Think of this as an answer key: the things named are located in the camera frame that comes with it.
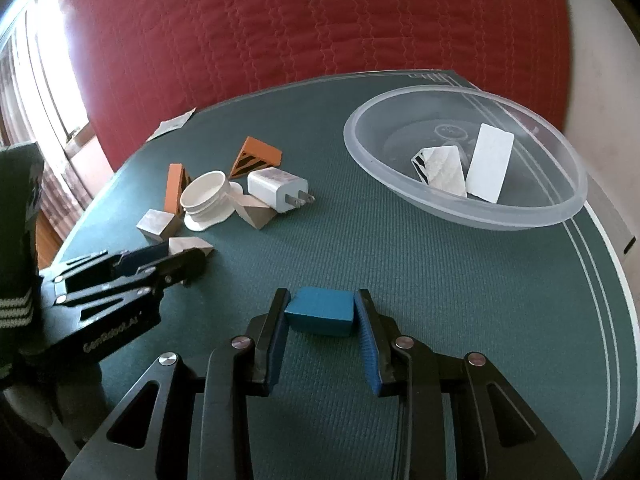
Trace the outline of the beige block left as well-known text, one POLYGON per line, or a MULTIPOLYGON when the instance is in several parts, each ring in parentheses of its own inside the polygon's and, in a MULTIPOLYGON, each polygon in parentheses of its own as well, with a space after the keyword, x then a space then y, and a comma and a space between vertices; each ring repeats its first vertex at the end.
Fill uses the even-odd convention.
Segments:
POLYGON ((138 221, 136 228, 147 238, 166 242, 182 225, 181 218, 171 212, 149 209, 138 221))

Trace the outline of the white paper packet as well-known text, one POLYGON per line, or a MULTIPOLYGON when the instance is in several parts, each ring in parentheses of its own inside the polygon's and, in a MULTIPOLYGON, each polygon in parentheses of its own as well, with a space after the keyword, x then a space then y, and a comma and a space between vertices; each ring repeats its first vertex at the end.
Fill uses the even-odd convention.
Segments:
POLYGON ((145 140, 145 142, 151 142, 152 140, 155 140, 166 133, 170 133, 171 131, 181 129, 189 121, 189 119, 192 117, 192 115, 195 112, 196 112, 196 108, 193 107, 187 112, 179 116, 176 116, 174 118, 170 118, 167 120, 163 120, 162 122, 160 122, 160 124, 154 130, 154 132, 145 140))

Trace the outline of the small white striped wedge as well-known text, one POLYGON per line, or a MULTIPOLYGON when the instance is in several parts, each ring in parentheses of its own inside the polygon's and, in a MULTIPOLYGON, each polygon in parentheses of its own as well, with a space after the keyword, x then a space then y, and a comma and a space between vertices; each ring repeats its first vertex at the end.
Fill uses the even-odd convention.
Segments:
POLYGON ((465 178, 456 146, 422 148, 413 156, 411 163, 424 184, 455 196, 466 196, 465 178))

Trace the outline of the blue wedge block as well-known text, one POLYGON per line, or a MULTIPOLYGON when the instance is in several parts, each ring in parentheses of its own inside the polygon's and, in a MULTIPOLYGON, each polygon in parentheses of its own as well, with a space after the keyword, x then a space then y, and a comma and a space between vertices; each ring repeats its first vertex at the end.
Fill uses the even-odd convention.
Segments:
POLYGON ((322 336, 348 337, 355 319, 354 294, 348 290, 300 288, 285 308, 292 330, 322 336))

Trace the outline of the red quilted sofa back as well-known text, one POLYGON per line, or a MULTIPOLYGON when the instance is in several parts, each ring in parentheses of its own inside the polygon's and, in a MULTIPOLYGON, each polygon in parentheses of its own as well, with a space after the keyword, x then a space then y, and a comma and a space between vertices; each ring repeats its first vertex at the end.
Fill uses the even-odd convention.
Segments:
POLYGON ((165 119, 323 75, 453 70, 557 127, 566 0, 62 0, 70 60, 113 168, 165 119))

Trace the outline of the white plastic jar lid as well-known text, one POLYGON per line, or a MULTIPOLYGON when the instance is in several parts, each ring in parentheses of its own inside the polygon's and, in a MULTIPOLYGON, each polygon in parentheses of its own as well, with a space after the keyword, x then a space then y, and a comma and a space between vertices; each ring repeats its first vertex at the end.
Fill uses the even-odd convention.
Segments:
POLYGON ((230 182, 223 171, 202 174, 180 196, 184 225, 190 231, 202 232, 226 221, 234 213, 233 199, 242 195, 242 185, 230 182))

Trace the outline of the tall orange striped wedge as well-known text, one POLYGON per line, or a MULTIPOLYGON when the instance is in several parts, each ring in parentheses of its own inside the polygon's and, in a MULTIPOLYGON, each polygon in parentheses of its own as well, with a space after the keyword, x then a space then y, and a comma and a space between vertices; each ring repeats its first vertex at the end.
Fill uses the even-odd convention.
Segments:
POLYGON ((182 215, 183 209, 180 198, 190 183, 190 174, 188 174, 183 164, 173 162, 169 165, 165 188, 164 211, 174 214, 177 217, 182 215))

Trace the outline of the large white striped wedge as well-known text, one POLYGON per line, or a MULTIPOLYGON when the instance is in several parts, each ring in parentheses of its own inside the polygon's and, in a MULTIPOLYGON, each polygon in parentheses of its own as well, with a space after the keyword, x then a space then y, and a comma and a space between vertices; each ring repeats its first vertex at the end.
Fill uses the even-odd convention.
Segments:
POLYGON ((480 125, 466 174, 466 192, 485 202, 498 203, 513 143, 513 133, 487 124, 480 125))

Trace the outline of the beige wedge under charger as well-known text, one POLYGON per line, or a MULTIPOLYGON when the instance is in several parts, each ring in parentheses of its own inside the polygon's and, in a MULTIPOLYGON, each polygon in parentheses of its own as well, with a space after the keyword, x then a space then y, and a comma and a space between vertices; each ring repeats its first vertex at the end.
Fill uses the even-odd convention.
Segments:
POLYGON ((253 195, 234 194, 232 200, 236 213, 256 230, 261 230, 278 214, 253 195))

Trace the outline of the beige wedge block front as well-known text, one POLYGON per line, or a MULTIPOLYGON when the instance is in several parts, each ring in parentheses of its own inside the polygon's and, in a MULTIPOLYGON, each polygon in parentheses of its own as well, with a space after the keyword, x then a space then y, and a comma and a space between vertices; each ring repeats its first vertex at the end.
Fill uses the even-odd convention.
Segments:
POLYGON ((208 256, 213 250, 213 245, 197 236, 176 236, 168 240, 168 255, 178 255, 190 249, 198 249, 208 256))

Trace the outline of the clear plastic bowl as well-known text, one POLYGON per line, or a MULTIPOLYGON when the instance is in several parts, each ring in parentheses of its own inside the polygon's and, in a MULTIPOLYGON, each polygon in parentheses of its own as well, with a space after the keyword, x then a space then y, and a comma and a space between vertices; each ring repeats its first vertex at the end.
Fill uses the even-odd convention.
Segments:
POLYGON ((488 92, 443 84, 390 90, 357 107, 344 125, 352 159, 409 204, 462 226, 521 231, 564 222, 582 210, 588 178, 574 148, 551 122, 488 92), (472 166, 483 130, 512 134, 495 202, 428 184, 424 153, 448 148, 472 166))

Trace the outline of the window with curtain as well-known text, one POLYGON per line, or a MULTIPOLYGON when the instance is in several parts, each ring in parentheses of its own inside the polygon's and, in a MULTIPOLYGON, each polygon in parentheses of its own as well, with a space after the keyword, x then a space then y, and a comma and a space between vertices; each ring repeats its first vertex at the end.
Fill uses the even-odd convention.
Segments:
POLYGON ((17 0, 1 41, 2 143, 38 144, 41 207, 62 240, 114 174, 70 62, 70 14, 63 0, 17 0))

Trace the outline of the white usb wall charger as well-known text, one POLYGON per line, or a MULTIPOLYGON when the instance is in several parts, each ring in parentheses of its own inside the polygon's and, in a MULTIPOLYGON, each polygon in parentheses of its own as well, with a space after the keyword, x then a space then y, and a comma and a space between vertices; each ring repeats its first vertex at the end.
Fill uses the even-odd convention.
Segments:
POLYGON ((278 214, 314 203, 306 179, 274 167, 250 172, 247 191, 278 214))

